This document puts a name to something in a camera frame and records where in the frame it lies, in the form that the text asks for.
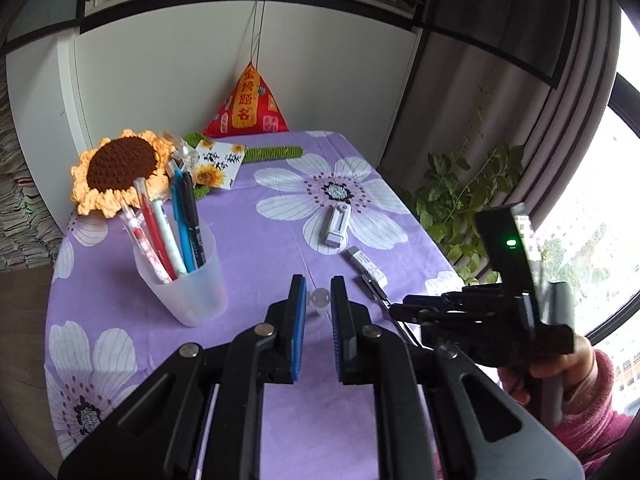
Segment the pink sleeve forearm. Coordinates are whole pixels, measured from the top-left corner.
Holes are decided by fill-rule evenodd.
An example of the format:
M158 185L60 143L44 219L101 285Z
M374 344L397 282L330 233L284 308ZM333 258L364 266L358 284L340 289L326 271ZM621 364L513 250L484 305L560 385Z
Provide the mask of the pink sleeve forearm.
M601 350L593 351L591 370L577 386L568 390L562 404L562 422L555 437L582 464L590 479L623 440L634 416L613 410L614 366Z

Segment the right hand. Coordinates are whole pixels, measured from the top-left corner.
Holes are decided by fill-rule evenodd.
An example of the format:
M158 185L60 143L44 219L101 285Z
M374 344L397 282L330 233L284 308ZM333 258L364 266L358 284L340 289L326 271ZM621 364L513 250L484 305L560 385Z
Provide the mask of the right hand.
M563 379L563 400L568 401L580 385L589 377L596 358L591 342L584 336L574 337L574 352L553 359L540 361L529 367L533 378L547 379L559 376ZM530 394L521 379L506 367L498 369L502 388L519 404L526 406Z

